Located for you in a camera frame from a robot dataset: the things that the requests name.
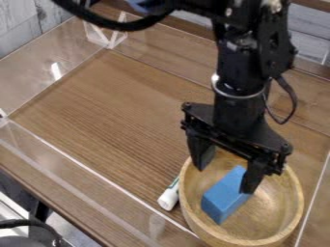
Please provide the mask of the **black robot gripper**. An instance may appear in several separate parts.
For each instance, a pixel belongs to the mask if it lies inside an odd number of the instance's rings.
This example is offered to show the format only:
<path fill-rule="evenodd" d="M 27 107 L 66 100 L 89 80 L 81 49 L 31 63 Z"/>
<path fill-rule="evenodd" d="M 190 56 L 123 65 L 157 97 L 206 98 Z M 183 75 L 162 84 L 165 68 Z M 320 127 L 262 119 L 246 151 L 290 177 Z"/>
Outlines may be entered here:
<path fill-rule="evenodd" d="M 252 97 L 216 95 L 213 104 L 185 102 L 182 129 L 193 162 L 200 171 L 221 148 L 248 161 L 240 192 L 253 194 L 265 176 L 281 175 L 293 146 L 272 129 L 265 93 Z"/>

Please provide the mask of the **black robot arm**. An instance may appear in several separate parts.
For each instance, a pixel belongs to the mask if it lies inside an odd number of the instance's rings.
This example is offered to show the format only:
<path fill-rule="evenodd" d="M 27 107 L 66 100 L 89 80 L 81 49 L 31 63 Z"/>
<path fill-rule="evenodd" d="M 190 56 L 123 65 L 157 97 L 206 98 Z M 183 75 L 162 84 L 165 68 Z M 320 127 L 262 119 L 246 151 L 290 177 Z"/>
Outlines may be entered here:
<path fill-rule="evenodd" d="M 268 123 L 274 115 L 268 103 L 273 82 L 298 101 L 282 76 L 297 54 L 288 30 L 289 0 L 129 0 L 129 4 L 150 16 L 186 11 L 212 20 L 218 48 L 214 102 L 182 105 L 182 128 L 198 169 L 206 168 L 217 148 L 248 160 L 240 191 L 252 194 L 265 176 L 282 173 L 293 152 Z"/>

